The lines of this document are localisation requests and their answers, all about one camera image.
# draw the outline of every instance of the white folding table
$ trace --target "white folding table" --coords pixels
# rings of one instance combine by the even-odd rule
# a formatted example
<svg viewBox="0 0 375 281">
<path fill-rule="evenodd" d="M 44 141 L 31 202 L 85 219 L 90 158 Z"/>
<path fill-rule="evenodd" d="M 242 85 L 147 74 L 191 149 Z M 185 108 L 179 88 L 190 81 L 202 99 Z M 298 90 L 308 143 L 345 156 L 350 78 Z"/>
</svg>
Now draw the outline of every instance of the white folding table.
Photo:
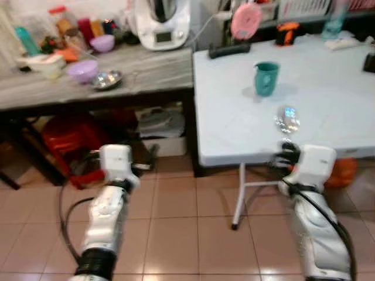
<svg viewBox="0 0 375 281">
<path fill-rule="evenodd" d="M 240 165 L 240 189 L 233 225 L 243 207 L 246 163 L 265 163 L 286 137 L 274 124 L 280 107 L 297 110 L 301 126 L 288 138 L 297 145 L 336 149 L 339 157 L 375 156 L 375 74 L 362 71 L 370 46 L 330 51 L 318 36 L 297 38 L 293 46 L 273 41 L 253 44 L 247 54 L 211 60 L 194 54 L 199 161 L 202 166 Z M 254 67 L 280 64 L 272 96 L 254 91 Z"/>
</svg>

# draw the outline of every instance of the orange tool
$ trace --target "orange tool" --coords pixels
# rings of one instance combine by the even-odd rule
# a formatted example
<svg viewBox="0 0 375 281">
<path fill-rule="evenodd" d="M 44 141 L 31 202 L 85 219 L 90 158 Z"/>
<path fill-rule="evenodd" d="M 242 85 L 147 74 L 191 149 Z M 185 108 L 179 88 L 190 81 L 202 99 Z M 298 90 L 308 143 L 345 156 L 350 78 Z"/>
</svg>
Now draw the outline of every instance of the orange tool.
<svg viewBox="0 0 375 281">
<path fill-rule="evenodd" d="M 299 28 L 298 22 L 286 22 L 277 26 L 276 45 L 293 45 L 296 30 Z"/>
</svg>

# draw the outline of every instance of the red stool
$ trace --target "red stool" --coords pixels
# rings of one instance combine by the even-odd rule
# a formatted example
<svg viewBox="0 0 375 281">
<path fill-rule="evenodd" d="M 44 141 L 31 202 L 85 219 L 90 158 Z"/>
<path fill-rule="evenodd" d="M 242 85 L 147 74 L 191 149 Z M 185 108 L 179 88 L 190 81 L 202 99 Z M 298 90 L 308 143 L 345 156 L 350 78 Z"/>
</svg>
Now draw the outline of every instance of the red stool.
<svg viewBox="0 0 375 281">
<path fill-rule="evenodd" d="M 53 117 L 43 128 L 42 136 L 62 171 L 78 189 L 104 178 L 100 169 L 77 176 L 73 174 L 70 164 L 81 161 L 85 153 L 99 149 L 108 143 L 108 138 L 89 114 Z"/>
</svg>

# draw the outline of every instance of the small bowl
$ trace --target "small bowl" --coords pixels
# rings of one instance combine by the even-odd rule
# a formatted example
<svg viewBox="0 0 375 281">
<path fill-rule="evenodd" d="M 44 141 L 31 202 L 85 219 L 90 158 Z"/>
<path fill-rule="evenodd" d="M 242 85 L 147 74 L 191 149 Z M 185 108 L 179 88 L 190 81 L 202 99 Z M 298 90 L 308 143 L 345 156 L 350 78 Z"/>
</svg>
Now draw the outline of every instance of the small bowl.
<svg viewBox="0 0 375 281">
<path fill-rule="evenodd" d="M 115 36 L 107 34 L 93 38 L 90 45 L 100 53 L 109 52 L 115 46 Z"/>
<path fill-rule="evenodd" d="M 91 81 L 99 72 L 98 62 L 96 60 L 83 60 L 71 64 L 68 69 L 68 75 L 81 84 Z"/>
<path fill-rule="evenodd" d="M 95 90 L 108 90 L 116 87 L 122 80 L 122 73 L 118 70 L 103 71 L 91 80 L 91 87 Z"/>
</svg>

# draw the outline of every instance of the teal mug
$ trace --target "teal mug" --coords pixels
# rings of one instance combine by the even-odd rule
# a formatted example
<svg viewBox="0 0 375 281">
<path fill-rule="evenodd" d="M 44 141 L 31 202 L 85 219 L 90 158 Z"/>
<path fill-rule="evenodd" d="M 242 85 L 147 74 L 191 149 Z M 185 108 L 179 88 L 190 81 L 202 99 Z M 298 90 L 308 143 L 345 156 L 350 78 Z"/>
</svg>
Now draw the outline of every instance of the teal mug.
<svg viewBox="0 0 375 281">
<path fill-rule="evenodd" d="M 268 97 L 276 87 L 279 65 L 270 61 L 257 63 L 254 66 L 257 69 L 255 74 L 255 89 L 257 94 L 262 97 Z"/>
</svg>

